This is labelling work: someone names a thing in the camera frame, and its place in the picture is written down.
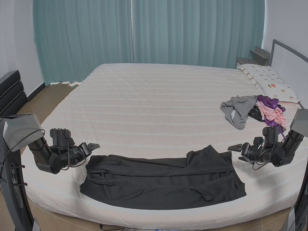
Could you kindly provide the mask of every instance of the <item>mattress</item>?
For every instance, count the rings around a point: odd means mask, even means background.
[[[134,158],[185,157],[211,144],[218,152],[262,136],[265,123],[248,118],[234,128],[220,110],[236,95],[258,95],[242,71],[165,64],[103,64],[46,118],[42,128],[67,128],[76,144],[98,143],[93,155]],[[286,108],[287,127],[297,110]],[[52,139],[46,136],[48,144]],[[142,229],[210,229],[249,221],[290,207],[296,200],[308,156],[305,138],[291,164],[257,171],[238,160],[233,166],[247,196],[185,210],[136,210],[110,206],[79,192],[84,166],[57,175],[39,171],[27,148],[22,155],[26,191],[43,208],[98,223]]]

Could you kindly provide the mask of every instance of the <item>teal curtain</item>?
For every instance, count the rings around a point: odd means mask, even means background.
[[[261,47],[265,0],[132,0],[136,63],[235,68]]]
[[[46,84],[133,63],[131,0],[33,0],[33,24]]]

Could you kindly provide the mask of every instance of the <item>gray garment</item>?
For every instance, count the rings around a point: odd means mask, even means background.
[[[248,119],[248,112],[254,107],[256,104],[257,97],[253,96],[242,96],[237,95],[236,97],[232,97],[227,102],[222,102],[220,105],[220,109],[225,113],[225,118],[237,129],[243,129],[246,125],[246,121]]]

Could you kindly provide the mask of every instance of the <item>tiled floor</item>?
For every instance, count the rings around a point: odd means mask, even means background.
[[[56,106],[78,85],[69,84],[53,84],[42,90],[31,102],[19,111],[19,113],[35,113],[42,123]],[[33,204],[29,200],[30,208],[33,216],[39,222],[42,231],[99,231],[98,223],[86,221],[79,218],[73,218],[57,213],[52,213],[44,210],[37,204]],[[211,229],[213,231],[278,231],[281,229],[284,221],[287,218],[289,209],[279,211],[269,216],[251,220],[248,222],[219,228]],[[3,196],[0,194],[0,230],[13,231],[14,226],[7,211]],[[104,225],[104,230],[116,230],[122,227]]]

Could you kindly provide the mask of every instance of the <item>headboard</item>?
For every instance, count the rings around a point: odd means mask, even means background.
[[[301,106],[308,108],[308,58],[274,39],[269,66],[292,87]]]
[[[18,70],[0,78],[0,117],[15,115],[27,100]]]

